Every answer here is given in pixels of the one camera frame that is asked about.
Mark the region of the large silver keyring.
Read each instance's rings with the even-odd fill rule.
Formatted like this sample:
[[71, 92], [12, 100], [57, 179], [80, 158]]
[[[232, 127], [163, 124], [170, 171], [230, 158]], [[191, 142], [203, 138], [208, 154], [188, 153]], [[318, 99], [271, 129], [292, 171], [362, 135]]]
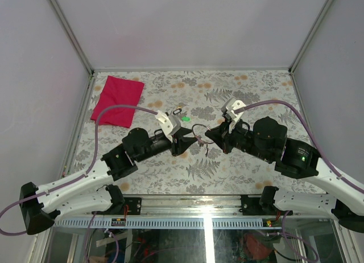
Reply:
[[210, 127], [204, 124], [193, 124], [191, 130], [200, 147], [214, 144], [214, 142], [205, 135], [205, 132], [210, 130]]

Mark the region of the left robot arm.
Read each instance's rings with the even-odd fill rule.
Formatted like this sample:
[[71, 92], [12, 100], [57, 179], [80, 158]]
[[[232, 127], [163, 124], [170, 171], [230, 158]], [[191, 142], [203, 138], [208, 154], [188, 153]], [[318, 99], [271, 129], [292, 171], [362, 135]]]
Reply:
[[146, 130], [134, 128], [91, 168], [41, 186], [24, 184], [20, 189], [20, 210], [26, 233], [35, 235], [63, 218], [89, 212], [122, 214], [125, 199], [114, 183], [136, 172], [137, 163], [160, 153], [181, 155], [197, 141], [191, 132], [181, 128], [168, 139], [161, 130], [149, 136]]

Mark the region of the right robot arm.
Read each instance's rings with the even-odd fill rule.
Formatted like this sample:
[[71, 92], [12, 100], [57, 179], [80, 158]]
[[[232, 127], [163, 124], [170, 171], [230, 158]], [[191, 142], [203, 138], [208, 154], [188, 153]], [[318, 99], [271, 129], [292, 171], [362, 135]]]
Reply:
[[281, 187], [266, 186], [259, 202], [248, 209], [254, 215], [298, 212], [321, 215], [354, 232], [363, 232], [363, 193], [346, 187], [313, 146], [287, 136], [287, 127], [265, 117], [251, 130], [239, 121], [234, 129], [229, 122], [207, 130], [205, 135], [225, 154], [233, 149], [252, 155], [291, 179], [301, 179], [324, 190], [324, 194], [304, 194]]

